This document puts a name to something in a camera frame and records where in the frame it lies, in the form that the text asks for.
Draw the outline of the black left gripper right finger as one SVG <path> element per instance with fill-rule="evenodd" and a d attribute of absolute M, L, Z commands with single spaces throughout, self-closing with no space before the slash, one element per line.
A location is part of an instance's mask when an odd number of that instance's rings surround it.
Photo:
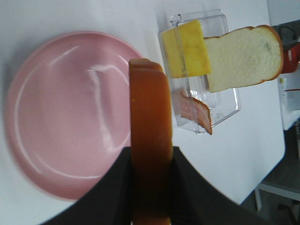
<path fill-rule="evenodd" d="M 170 217 L 173 225 L 269 225 L 270 221 L 242 208 L 213 187 L 173 148 Z"/>

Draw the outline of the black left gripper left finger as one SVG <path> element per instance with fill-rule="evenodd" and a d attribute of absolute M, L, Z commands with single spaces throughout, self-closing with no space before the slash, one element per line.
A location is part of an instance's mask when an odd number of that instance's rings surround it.
<path fill-rule="evenodd" d="M 131 149 L 123 148 L 104 177 L 45 225 L 129 225 L 132 206 Z"/>

